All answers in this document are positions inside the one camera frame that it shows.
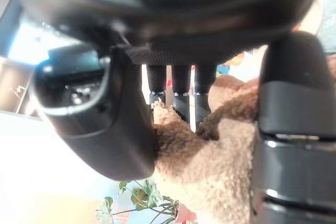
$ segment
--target fluffy toy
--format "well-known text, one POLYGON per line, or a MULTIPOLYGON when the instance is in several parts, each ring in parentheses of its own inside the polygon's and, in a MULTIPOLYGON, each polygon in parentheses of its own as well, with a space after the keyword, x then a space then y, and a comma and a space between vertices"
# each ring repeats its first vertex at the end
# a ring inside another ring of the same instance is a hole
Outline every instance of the fluffy toy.
MULTIPOLYGON (((328 59, 336 80, 336 56, 328 59)), ((162 194, 215 224, 248 224, 258 80, 220 76, 209 93, 212 114, 196 133, 172 107, 154 104, 162 194)))

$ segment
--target beige fur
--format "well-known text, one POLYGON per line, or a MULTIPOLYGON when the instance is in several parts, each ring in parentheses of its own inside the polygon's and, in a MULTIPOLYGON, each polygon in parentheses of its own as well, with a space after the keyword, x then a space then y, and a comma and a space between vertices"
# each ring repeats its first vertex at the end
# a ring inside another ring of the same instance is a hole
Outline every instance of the beige fur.
MULTIPOLYGON (((336 79, 336 57, 328 62, 336 79)), ((172 107, 154 104, 159 139, 154 178, 162 194, 211 223, 248 224, 257 90, 258 80, 218 78, 209 94, 213 113, 197 134, 172 107)))

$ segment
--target textured black grip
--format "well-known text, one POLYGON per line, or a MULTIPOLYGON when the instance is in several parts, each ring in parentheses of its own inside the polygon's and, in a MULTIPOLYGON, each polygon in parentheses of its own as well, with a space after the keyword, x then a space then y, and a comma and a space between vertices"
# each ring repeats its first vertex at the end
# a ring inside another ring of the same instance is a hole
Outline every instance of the textured black grip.
POLYGON ((200 123, 203 122, 204 118, 211 113, 208 104, 207 94, 196 94, 195 95, 195 122, 196 128, 200 123))
POLYGON ((148 84, 151 92, 162 92, 166 90, 166 75, 166 66, 147 66, 148 84))
POLYGON ((195 70, 195 92, 209 93, 211 85, 216 79, 216 65, 196 66, 195 70))
POLYGON ((186 123, 190 123, 190 103, 189 103, 189 94, 174 94, 173 106, 177 114, 182 118, 186 123))
POLYGON ((173 92, 188 93, 190 88, 191 66, 172 66, 173 92))

